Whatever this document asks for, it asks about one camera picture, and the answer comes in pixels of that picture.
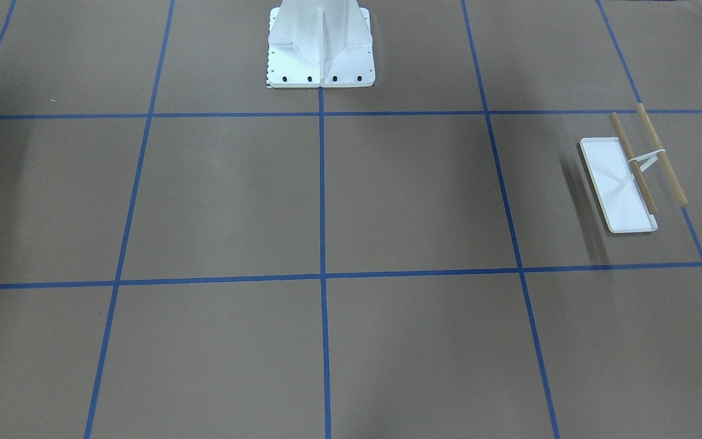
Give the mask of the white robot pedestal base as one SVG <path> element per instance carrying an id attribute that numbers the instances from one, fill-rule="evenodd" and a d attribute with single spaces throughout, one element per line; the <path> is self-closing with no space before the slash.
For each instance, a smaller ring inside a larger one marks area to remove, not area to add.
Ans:
<path id="1" fill-rule="evenodd" d="M 370 15 L 357 1 L 281 2 L 269 12 L 267 86 L 373 86 Z"/>

